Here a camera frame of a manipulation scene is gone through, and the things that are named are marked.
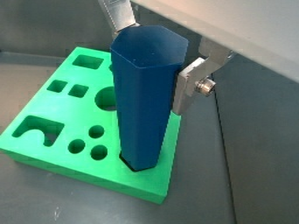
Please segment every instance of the metal bracket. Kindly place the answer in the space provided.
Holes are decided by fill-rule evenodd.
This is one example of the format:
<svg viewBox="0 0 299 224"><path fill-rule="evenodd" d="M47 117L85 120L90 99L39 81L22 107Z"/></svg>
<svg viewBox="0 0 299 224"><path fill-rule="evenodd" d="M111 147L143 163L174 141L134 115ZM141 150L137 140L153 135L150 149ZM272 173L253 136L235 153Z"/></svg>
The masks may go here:
<svg viewBox="0 0 299 224"><path fill-rule="evenodd" d="M130 0L98 0L101 8L106 14L113 36L131 25L137 25L135 14Z"/></svg>
<svg viewBox="0 0 299 224"><path fill-rule="evenodd" d="M181 115L191 106L194 92L201 92L206 96L211 94L217 83L209 79L209 76L227 64L235 55L227 47L205 37L201 40L199 51L209 58L198 58L178 76L173 101L173 112L177 115Z"/></svg>

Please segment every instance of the green shape sorter board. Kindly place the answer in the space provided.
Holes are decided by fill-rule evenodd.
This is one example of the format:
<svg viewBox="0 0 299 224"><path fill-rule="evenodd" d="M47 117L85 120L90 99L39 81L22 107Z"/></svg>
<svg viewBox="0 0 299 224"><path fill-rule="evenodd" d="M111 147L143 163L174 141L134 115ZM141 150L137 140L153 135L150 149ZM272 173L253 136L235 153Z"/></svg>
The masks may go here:
<svg viewBox="0 0 299 224"><path fill-rule="evenodd" d="M0 148L18 162L161 204L179 126L173 113L158 166L131 171L119 158L110 53L78 47L6 129Z"/></svg>

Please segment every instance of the blue block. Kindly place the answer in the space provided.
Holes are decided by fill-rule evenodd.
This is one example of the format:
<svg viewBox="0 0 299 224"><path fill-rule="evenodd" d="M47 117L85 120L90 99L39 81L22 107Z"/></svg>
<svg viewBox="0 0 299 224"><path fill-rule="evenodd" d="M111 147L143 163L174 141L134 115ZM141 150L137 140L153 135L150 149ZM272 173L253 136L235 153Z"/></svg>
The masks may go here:
<svg viewBox="0 0 299 224"><path fill-rule="evenodd" d="M162 26L126 28L111 46L122 158L135 171L158 162L187 46Z"/></svg>

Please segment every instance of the dark gray surface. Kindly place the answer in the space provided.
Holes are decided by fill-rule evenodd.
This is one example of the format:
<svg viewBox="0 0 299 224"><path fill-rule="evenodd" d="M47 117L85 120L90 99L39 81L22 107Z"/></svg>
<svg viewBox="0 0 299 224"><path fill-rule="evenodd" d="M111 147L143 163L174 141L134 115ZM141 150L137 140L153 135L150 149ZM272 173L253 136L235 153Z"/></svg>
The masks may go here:
<svg viewBox="0 0 299 224"><path fill-rule="evenodd" d="M0 1L0 49L66 57L75 46L109 50L109 22L98 0Z"/></svg>
<svg viewBox="0 0 299 224"><path fill-rule="evenodd" d="M0 126L6 126L62 59L0 53ZM165 203L154 203L18 164L0 154L0 222L234 223L215 98L186 116Z"/></svg>
<svg viewBox="0 0 299 224"><path fill-rule="evenodd" d="M299 84L238 56L215 74L241 224L299 223Z"/></svg>

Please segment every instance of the gray table surface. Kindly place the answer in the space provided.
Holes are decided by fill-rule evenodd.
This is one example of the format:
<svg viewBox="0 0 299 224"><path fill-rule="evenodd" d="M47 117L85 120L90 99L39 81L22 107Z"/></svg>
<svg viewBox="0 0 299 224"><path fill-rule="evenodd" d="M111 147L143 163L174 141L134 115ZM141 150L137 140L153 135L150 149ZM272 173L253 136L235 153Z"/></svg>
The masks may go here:
<svg viewBox="0 0 299 224"><path fill-rule="evenodd" d="M299 223L299 85L241 55L215 73L238 223Z"/></svg>
<svg viewBox="0 0 299 224"><path fill-rule="evenodd" d="M0 131L63 58L0 52ZM0 154L0 223L234 223L215 97L182 118L170 192L159 206Z"/></svg>

